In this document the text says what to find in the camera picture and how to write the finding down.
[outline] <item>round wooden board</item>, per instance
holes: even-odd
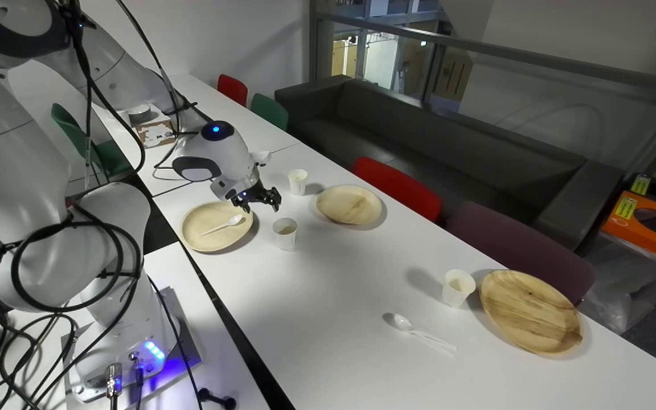
[[[317,211],[339,224],[351,224],[351,228],[375,228],[383,215],[385,206],[381,197],[363,186],[330,186],[317,197]]]
[[[243,214],[240,224],[231,224],[209,234],[209,230],[224,224],[235,214]],[[206,203],[193,206],[182,221],[185,243],[197,252],[218,252],[235,246],[251,231],[256,215],[235,206],[233,203]]]
[[[584,339],[575,302],[529,272],[488,272],[481,281],[481,300],[502,336],[525,350],[555,355]]]

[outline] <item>gray sofa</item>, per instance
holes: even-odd
[[[275,90],[290,132],[351,167],[363,154],[421,179],[448,214],[473,199],[577,248],[594,228],[621,170],[416,103],[351,76]]]

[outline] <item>white table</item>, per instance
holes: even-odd
[[[254,150],[293,146],[264,167],[268,186],[285,194],[285,173],[293,165],[325,186],[363,185],[213,85],[193,76],[181,76],[176,85],[207,113],[233,121]],[[381,197],[388,205],[383,224],[347,230],[317,218],[310,196],[285,194],[279,214],[256,206],[260,230],[242,248],[193,252],[296,408],[656,408],[656,357],[586,316],[586,344],[571,357],[546,360],[502,342],[481,309],[444,306],[438,281],[447,268],[481,277],[500,263]],[[185,214],[206,199],[214,199],[207,185],[189,185],[156,203],[181,231]],[[301,222],[293,252],[268,241],[268,224],[280,215]],[[411,316],[456,344],[457,355],[440,355],[396,331],[383,321],[385,312]]]
[[[238,345],[233,344],[233,336],[224,328],[224,321],[218,319],[213,300],[207,297],[202,285],[198,281],[186,254],[177,243],[160,248],[150,254],[145,254],[145,272],[153,277],[153,281],[165,289],[172,286],[185,306],[185,316],[189,322],[189,329],[197,339],[197,349],[200,352],[200,363],[193,367],[193,375],[198,387],[209,387],[218,395],[235,395],[240,408],[268,408],[246,369]],[[17,321],[22,326],[36,314],[17,312]],[[55,352],[60,352],[60,336],[69,328],[60,322],[52,331],[52,336],[45,339],[44,357],[45,362],[52,360]],[[27,384],[36,384],[44,375],[44,369],[34,371],[34,375],[27,380]],[[63,387],[60,384],[57,393],[49,402],[49,408],[74,408],[74,410],[104,410],[107,401],[94,401],[87,405],[79,405],[74,395],[63,393]],[[192,383],[186,375],[182,375],[176,384],[168,384],[167,388],[158,391],[153,398],[143,402],[143,410],[176,410],[176,408],[197,408]],[[218,410],[216,402],[206,402],[206,410]]]

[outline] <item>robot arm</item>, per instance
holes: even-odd
[[[82,15],[82,49],[87,49],[92,79],[115,108],[150,103],[173,113],[186,133],[173,152],[173,170],[185,179],[213,179],[213,191],[249,210],[267,203],[279,210],[279,188],[264,188],[254,154],[240,132],[224,121],[213,121],[186,103],[167,79],[137,64],[102,26]],[[84,90],[87,76],[76,47],[36,57],[76,88]]]
[[[0,67],[11,67],[27,58],[39,58],[74,85],[84,90],[87,74],[79,67],[78,51],[71,47],[71,36],[63,32],[67,18],[57,6],[69,0],[17,0],[0,2]],[[249,203],[280,205],[275,188],[264,188],[254,157],[240,132],[224,123],[209,121],[192,106],[181,93],[153,70],[140,66],[123,47],[99,24],[82,24],[82,46],[88,55],[92,79],[101,85],[104,100],[116,108],[150,103],[167,113],[177,113],[181,123],[197,133],[176,150],[173,167],[189,179],[213,179],[213,188],[235,205]],[[60,224],[69,218],[63,203],[69,163],[57,148],[27,116],[27,111],[0,83],[0,238],[14,248],[31,231]],[[104,222],[123,228],[129,237],[143,237],[148,218],[148,199],[127,185],[104,185],[79,199],[84,211],[92,211]],[[115,246],[101,230],[63,224],[55,234],[39,238],[20,251],[14,261],[11,252],[0,260],[0,300],[31,309],[36,305],[22,300],[22,293],[11,281],[11,268],[19,268],[20,285],[45,305],[61,305],[79,293],[84,300],[101,293],[104,286],[101,270],[112,270],[119,251],[126,251],[126,263],[140,260],[140,248]],[[129,277],[119,277],[116,286],[126,286]],[[156,293],[140,277],[133,306],[121,322],[99,342],[99,349],[78,362],[82,380],[101,380],[112,362],[127,362],[134,349],[153,342],[173,349],[173,335],[167,328],[165,312]],[[78,344],[87,345],[107,322],[121,312],[121,292],[112,292],[88,305],[95,319]]]

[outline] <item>small white container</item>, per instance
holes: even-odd
[[[305,167],[290,170],[288,181],[290,181],[290,194],[305,196],[307,170]]]
[[[478,285],[471,277],[471,272],[452,268],[444,272],[444,279],[441,279],[441,302],[448,306],[460,306],[465,305],[467,295],[476,289]]]
[[[298,222],[293,218],[279,218],[274,222],[274,243],[282,251],[293,251],[298,237]]]

